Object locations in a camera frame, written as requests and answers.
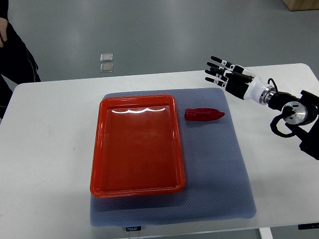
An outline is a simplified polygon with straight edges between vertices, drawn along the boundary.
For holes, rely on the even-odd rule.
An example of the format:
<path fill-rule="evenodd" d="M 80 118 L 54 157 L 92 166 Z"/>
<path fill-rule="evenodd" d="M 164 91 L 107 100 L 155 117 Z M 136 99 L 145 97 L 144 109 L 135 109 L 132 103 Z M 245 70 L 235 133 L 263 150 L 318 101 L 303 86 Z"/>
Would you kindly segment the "bystander hand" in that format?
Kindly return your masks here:
<path fill-rule="evenodd" d="M 5 18 L 0 18 L 0 47 L 4 46 L 4 43 L 7 42 L 7 26 L 8 20 Z"/>

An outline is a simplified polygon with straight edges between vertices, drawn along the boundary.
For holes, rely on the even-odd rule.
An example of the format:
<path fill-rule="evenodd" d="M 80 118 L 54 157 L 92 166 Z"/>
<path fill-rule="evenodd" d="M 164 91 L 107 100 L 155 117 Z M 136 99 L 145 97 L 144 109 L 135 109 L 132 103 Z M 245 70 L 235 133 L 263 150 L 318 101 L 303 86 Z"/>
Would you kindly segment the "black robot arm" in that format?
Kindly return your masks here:
<path fill-rule="evenodd" d="M 300 150 L 314 159 L 319 158 L 318 96 L 304 90 L 300 98 L 280 92 L 272 78 L 264 83 L 260 76 L 247 68 L 215 56 L 207 66 L 207 81 L 223 87 L 239 99 L 253 100 L 280 111 L 270 123 L 271 131 L 282 138 L 298 137 Z"/>

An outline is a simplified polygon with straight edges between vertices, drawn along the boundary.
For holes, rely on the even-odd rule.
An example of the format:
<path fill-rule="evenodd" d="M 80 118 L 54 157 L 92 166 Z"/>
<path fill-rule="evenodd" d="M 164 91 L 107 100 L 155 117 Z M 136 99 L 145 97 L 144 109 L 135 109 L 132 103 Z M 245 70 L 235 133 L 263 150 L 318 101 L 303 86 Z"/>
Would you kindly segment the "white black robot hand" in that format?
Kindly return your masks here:
<path fill-rule="evenodd" d="M 208 70 L 205 73 L 218 79 L 228 79 L 227 82 L 205 77 L 205 80 L 214 83 L 242 100 L 254 100 L 259 104 L 266 103 L 266 95 L 270 92 L 270 85 L 261 81 L 261 78 L 254 72 L 232 64 L 229 61 L 215 56 L 210 57 L 217 62 L 207 62 Z"/>

